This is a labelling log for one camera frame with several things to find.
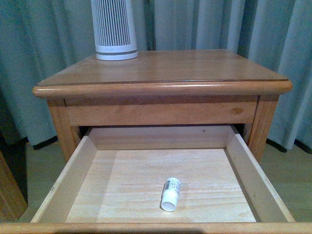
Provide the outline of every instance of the wooden nightstand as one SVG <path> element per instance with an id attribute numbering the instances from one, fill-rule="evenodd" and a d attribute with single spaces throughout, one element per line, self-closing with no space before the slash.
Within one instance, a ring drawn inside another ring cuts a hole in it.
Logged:
<path id="1" fill-rule="evenodd" d="M 38 83 L 68 160 L 79 126 L 245 123 L 261 159 L 288 79 L 226 50 L 149 51 L 124 61 L 86 58 Z"/>
<path id="2" fill-rule="evenodd" d="M 312 233 L 255 160 L 291 87 L 225 50 L 78 62 L 34 88 L 69 161 L 33 223 L 0 233 Z M 79 126 L 94 127 L 80 140 Z M 159 205 L 172 176 L 181 189 L 169 213 Z"/>

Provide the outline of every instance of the bottle label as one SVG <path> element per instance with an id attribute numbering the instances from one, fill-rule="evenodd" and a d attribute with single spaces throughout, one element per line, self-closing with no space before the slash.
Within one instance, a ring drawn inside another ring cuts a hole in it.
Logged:
<path id="1" fill-rule="evenodd" d="M 165 190 L 164 191 L 174 191 L 175 193 L 179 194 L 180 190 L 180 181 L 176 178 L 169 178 L 167 179 Z"/>

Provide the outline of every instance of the furniture edge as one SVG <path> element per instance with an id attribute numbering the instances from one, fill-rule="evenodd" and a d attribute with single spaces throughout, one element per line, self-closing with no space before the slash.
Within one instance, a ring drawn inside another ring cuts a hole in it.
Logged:
<path id="1" fill-rule="evenodd" d="M 7 223 L 0 234 L 198 233 L 310 234 L 312 223 Z"/>
<path id="2" fill-rule="evenodd" d="M 178 95 L 266 95 L 283 94 L 292 89 L 289 80 L 278 81 L 174 81 L 150 83 L 87 83 L 33 88 L 36 97 L 99 98 L 131 96 L 178 96 Z"/>

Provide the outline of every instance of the wooden table leg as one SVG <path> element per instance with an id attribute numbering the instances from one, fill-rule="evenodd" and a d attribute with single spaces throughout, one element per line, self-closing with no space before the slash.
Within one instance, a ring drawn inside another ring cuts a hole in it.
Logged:
<path id="1" fill-rule="evenodd" d="M 58 140 L 67 162 L 80 142 L 79 127 L 70 125 L 66 104 L 63 99 L 48 100 L 47 102 Z"/>
<path id="2" fill-rule="evenodd" d="M 265 148 L 278 97 L 279 95 L 259 96 L 253 124 L 247 124 L 244 129 L 244 139 L 258 162 Z"/>
<path id="3" fill-rule="evenodd" d="M 27 203 L 0 152 L 0 221 L 16 221 Z"/>

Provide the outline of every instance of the tabletop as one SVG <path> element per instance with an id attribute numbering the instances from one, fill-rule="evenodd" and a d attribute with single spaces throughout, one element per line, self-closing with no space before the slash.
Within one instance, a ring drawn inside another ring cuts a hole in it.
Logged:
<path id="1" fill-rule="evenodd" d="M 137 58 L 90 56 L 39 82 L 37 97 L 282 94 L 285 76 L 227 50 L 145 51 Z"/>

